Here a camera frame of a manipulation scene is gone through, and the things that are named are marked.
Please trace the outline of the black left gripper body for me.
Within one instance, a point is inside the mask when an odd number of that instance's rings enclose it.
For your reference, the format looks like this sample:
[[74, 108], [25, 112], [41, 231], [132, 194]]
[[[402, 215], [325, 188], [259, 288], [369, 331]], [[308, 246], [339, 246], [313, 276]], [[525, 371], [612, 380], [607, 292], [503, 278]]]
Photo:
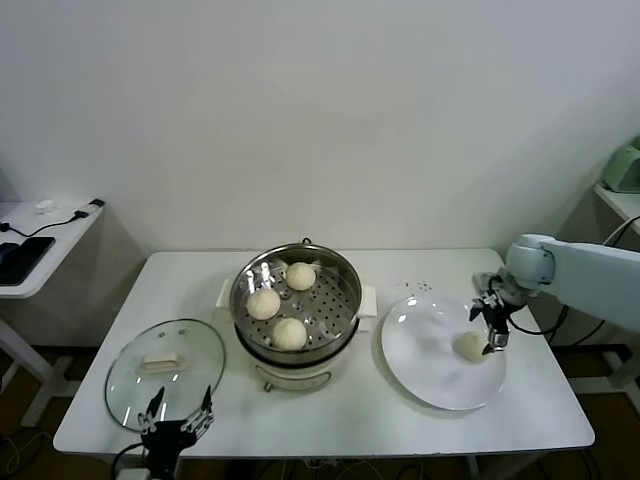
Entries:
[[162, 421], [143, 431], [141, 442], [148, 451], [145, 466], [151, 473], [174, 473], [181, 452], [196, 444], [196, 433], [186, 423]]

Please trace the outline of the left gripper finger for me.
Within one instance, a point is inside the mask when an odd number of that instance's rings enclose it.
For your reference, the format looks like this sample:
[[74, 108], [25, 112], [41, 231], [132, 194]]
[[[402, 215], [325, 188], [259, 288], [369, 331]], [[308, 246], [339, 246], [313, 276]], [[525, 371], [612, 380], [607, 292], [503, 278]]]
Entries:
[[199, 409], [188, 417], [182, 426], [183, 431], [207, 431], [214, 421], [213, 395], [208, 386]]
[[157, 415], [164, 398], [165, 387], [161, 387], [149, 401], [144, 413], [138, 414], [138, 423], [142, 433], [150, 433], [155, 430]]

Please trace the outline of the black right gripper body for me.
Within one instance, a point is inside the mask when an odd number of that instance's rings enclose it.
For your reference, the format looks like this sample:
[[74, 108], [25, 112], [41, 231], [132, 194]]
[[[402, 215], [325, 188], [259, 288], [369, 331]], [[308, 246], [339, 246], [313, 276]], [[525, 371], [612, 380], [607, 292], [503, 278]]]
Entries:
[[523, 290], [506, 271], [475, 273], [472, 282], [477, 294], [475, 298], [483, 298], [487, 304], [481, 314], [486, 324], [506, 323], [508, 326], [511, 315], [523, 308]]

